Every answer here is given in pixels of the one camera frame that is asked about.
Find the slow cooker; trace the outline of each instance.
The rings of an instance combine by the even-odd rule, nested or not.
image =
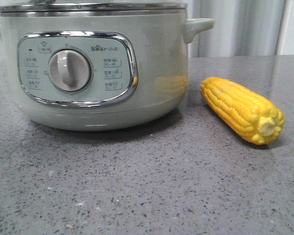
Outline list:
[[[31,0],[0,7],[11,94],[31,120],[99,131],[159,118],[183,99],[187,45],[212,19],[183,3]]]

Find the countertop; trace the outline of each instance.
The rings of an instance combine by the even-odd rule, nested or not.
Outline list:
[[[117,131],[41,126],[13,104],[0,62],[0,235],[294,235],[294,55],[193,58],[184,101]],[[285,114],[252,145],[206,105],[208,76]]]

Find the white curtain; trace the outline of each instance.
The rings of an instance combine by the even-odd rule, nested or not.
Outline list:
[[[194,0],[194,3],[201,18],[213,18],[216,23],[214,29],[200,33],[193,55],[275,54],[284,0]]]

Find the corn cob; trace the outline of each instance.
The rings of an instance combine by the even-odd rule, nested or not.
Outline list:
[[[208,105],[246,141],[260,145],[279,137],[284,115],[270,100],[219,77],[205,79],[200,90]]]

